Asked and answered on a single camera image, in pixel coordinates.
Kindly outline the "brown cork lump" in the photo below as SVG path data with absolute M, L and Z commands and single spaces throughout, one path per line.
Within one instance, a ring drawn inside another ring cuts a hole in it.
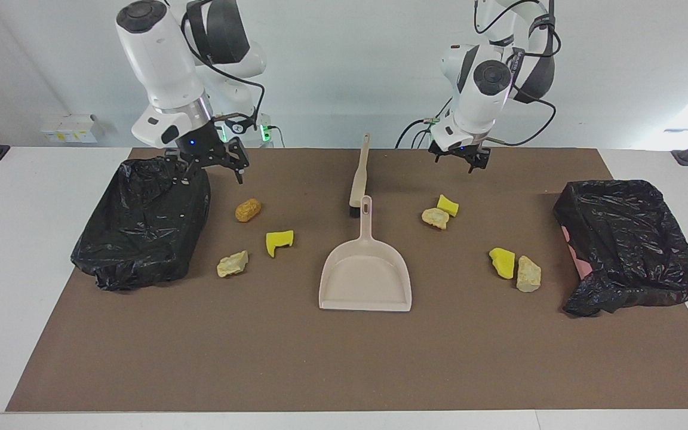
M 234 216 L 238 222 L 246 223 L 256 217 L 262 209 L 262 202 L 256 198 L 250 198 L 238 204 L 235 208 Z

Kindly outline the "beige foam chunk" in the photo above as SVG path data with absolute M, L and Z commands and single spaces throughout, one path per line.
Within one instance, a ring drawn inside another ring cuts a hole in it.
M 437 228 L 440 231 L 447 229 L 447 223 L 450 220 L 450 215 L 440 208 L 428 208 L 421 213 L 421 220 L 423 223 Z
M 532 259 L 523 255 L 518 259 L 516 288 L 522 292 L 534 292 L 541 287 L 542 269 Z
M 217 275 L 219 278 L 226 278 L 241 273 L 245 270 L 248 261 L 249 255 L 247 250 L 238 251 L 235 254 L 226 256 L 220 259 L 216 266 Z

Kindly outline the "notched yellow sponge piece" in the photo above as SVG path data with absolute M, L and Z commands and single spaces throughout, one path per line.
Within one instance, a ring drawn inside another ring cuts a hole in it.
M 292 247 L 293 244 L 294 231 L 267 232 L 265 235 L 266 250 L 271 258 L 275 258 L 277 248 Z

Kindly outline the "beige plastic dustpan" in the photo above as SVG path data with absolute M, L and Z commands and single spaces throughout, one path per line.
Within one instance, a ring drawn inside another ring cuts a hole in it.
M 324 310 L 409 312 L 412 290 L 403 256 L 373 236 L 373 201 L 361 198 L 360 235 L 335 247 L 323 264 L 318 306 Z

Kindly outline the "black trash bag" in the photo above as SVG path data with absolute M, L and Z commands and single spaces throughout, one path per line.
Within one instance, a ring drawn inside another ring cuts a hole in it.
M 106 291 L 184 278 L 211 200 L 207 172 L 187 169 L 162 156 L 123 161 L 73 248 L 74 266 Z
M 552 213 L 593 269 L 566 299 L 568 315 L 688 302 L 688 241 L 652 183 L 568 182 Z

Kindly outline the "pink plastic bin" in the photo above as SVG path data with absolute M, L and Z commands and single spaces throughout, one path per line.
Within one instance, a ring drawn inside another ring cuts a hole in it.
M 576 272 L 579 275 L 579 280 L 582 281 L 585 279 L 587 275 L 593 272 L 592 266 L 589 262 L 584 261 L 583 259 L 579 258 L 579 256 L 577 256 L 575 248 L 573 248 L 573 245 L 570 241 L 570 232 L 568 232 L 568 229 L 566 229 L 565 226 L 561 226 L 561 229 L 568 250 L 570 251 L 571 258 L 573 259 L 573 262 L 575 264 Z

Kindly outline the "white electrical box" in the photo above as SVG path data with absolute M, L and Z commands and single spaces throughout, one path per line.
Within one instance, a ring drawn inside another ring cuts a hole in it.
M 96 144 L 104 139 L 103 126 L 93 114 L 52 115 L 43 120 L 40 133 L 55 144 Z

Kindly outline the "brown table mat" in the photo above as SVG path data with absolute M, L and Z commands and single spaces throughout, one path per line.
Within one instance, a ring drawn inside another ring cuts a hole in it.
M 566 315 L 579 281 L 552 207 L 568 182 L 608 179 L 597 150 L 494 149 L 486 170 L 372 150 L 374 236 L 401 253 L 408 313 L 318 307 L 323 262 L 358 236 L 357 150 L 249 152 L 239 185 L 209 168 L 212 205 L 186 278 L 101 291 L 74 271 L 8 411 L 688 409 L 688 308 Z M 459 204 L 440 231 L 421 220 Z M 246 223 L 238 204 L 262 202 Z M 268 255 L 267 232 L 294 231 Z M 488 252 L 516 256 L 513 279 Z M 220 259 L 247 250 L 245 270 Z M 516 288 L 518 259 L 541 287 Z

